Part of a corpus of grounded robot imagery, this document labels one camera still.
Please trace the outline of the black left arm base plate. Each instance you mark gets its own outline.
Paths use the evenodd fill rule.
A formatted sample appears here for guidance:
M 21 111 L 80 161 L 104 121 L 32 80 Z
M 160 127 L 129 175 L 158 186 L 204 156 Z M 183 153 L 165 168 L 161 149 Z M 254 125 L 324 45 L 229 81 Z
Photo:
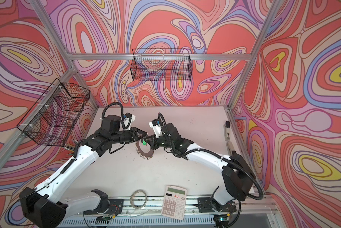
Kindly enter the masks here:
M 124 199 L 108 199 L 108 206 L 103 212 L 97 212 L 100 215 L 119 215 L 122 214 Z

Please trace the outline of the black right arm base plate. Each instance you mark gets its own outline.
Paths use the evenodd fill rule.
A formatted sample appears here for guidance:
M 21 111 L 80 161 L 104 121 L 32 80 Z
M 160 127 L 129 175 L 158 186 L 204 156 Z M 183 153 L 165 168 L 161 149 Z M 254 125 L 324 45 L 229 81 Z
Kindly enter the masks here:
M 233 214 L 237 211 L 235 202 L 230 200 L 225 205 L 219 204 L 215 199 L 214 195 L 218 190 L 219 186 L 214 190 L 210 197 L 199 197 L 197 198 L 197 204 L 193 204 L 193 206 L 197 207 L 200 213 L 209 213 L 209 212 L 223 212 Z

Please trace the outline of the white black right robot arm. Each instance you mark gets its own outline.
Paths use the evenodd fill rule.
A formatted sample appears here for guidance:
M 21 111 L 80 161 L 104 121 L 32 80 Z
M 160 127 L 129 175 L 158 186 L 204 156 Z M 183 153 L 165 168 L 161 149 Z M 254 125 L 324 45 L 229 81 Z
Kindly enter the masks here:
M 165 121 L 162 113 L 149 122 L 153 135 L 144 138 L 152 150 L 164 148 L 177 158 L 202 164 L 222 176 L 224 185 L 217 187 L 210 197 L 214 207 L 223 206 L 231 200 L 246 198 L 262 200 L 264 193 L 244 158 L 235 151 L 231 155 L 217 154 L 194 141 L 183 138 L 172 123 Z

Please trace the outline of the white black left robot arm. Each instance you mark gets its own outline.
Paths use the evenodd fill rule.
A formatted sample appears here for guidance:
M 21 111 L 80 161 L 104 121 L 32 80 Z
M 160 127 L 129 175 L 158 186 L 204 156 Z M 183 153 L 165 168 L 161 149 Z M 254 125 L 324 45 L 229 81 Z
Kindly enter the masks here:
M 80 140 L 73 156 L 49 178 L 34 188 L 21 191 L 15 206 L 20 206 L 23 216 L 39 228 L 56 228 L 62 220 L 81 212 L 106 213 L 110 207 L 108 195 L 94 189 L 87 194 L 64 198 L 71 184 L 106 152 L 112 154 L 112 146 L 124 147 L 146 136 L 146 132 L 132 127 L 135 116 L 124 113 L 123 105 L 114 102 L 107 105 L 101 116 L 101 127 L 89 137 Z

